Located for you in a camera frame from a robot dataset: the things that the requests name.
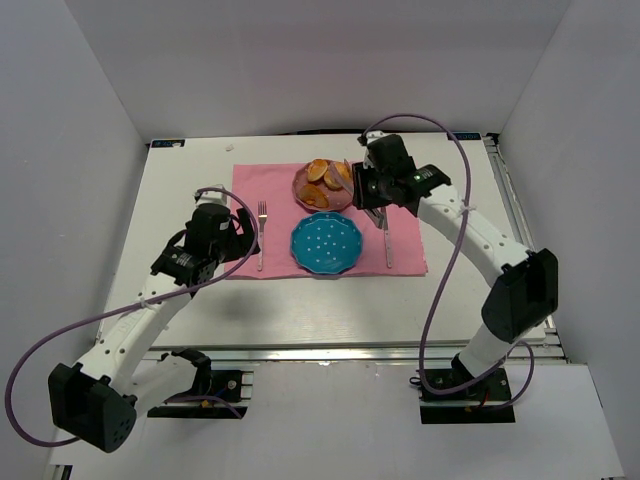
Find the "metal tongs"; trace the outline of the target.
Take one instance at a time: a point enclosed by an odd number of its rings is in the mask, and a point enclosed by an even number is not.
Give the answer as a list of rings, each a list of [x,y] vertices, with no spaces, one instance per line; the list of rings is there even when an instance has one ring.
[[[354,195],[354,183],[351,178],[351,165],[347,160],[342,163],[328,160],[327,171],[323,175],[325,185],[333,190],[343,189],[350,196]],[[386,209],[365,209],[364,213],[374,223],[375,227],[386,231],[388,229],[388,219]]]

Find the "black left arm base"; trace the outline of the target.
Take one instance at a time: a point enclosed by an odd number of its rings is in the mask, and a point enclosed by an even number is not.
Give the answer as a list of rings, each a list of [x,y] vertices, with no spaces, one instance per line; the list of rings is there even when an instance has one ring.
[[[253,372],[217,367],[203,352],[181,348],[163,353],[161,361],[186,360],[196,369],[192,386],[174,394],[148,413],[148,418],[242,419],[252,396]]]

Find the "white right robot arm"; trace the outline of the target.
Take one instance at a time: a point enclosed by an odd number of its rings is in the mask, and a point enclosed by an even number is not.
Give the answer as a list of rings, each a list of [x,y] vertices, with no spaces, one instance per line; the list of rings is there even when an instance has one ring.
[[[556,311],[558,260],[547,249],[533,251],[503,234],[471,207],[470,193],[459,192],[438,167],[417,167],[399,135],[376,131],[359,142],[366,153],[352,166],[353,205],[375,222],[385,207],[406,209],[451,242],[447,273],[464,255],[490,288],[481,326],[451,362],[463,386],[472,386]]]

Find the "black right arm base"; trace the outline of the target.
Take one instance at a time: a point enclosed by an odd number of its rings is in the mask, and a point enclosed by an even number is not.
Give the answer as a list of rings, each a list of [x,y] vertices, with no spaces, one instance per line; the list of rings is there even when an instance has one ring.
[[[419,392],[420,420],[423,425],[512,424],[516,421],[512,392],[504,368],[478,384],[451,395],[427,391],[418,375],[409,384]]]

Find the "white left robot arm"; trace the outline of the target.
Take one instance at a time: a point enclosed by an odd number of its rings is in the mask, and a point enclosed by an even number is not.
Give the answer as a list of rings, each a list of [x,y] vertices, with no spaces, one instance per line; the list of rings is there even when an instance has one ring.
[[[236,263],[255,249],[255,220],[246,208],[218,203],[196,207],[151,266],[134,310],[74,365],[57,365],[48,377],[52,419],[60,429],[111,453],[136,420],[179,396],[212,392],[210,359],[191,348],[165,354],[154,367],[138,365],[169,322],[210,281],[219,265]]]

